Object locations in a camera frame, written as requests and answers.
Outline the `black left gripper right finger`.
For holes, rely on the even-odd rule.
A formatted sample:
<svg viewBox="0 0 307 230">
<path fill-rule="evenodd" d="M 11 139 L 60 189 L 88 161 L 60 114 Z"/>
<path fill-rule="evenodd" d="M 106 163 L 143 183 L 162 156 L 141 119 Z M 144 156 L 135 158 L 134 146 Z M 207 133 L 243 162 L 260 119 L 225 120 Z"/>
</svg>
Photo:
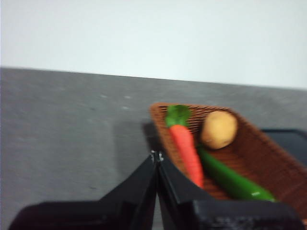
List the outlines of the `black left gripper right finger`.
<svg viewBox="0 0 307 230">
<path fill-rule="evenodd" d="M 158 196 L 167 230 L 303 230 L 284 203 L 217 200 L 189 180 L 169 159 L 158 161 Z"/>
</svg>

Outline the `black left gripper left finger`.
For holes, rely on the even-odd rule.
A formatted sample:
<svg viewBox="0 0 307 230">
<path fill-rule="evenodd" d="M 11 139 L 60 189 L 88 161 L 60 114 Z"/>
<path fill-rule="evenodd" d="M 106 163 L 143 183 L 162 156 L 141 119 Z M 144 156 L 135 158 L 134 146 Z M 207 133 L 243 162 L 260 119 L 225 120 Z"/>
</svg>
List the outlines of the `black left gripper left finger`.
<svg viewBox="0 0 307 230">
<path fill-rule="evenodd" d="M 156 200 L 155 156 L 150 154 L 99 200 L 43 202 L 24 207 L 11 230 L 150 230 Z"/>
</svg>

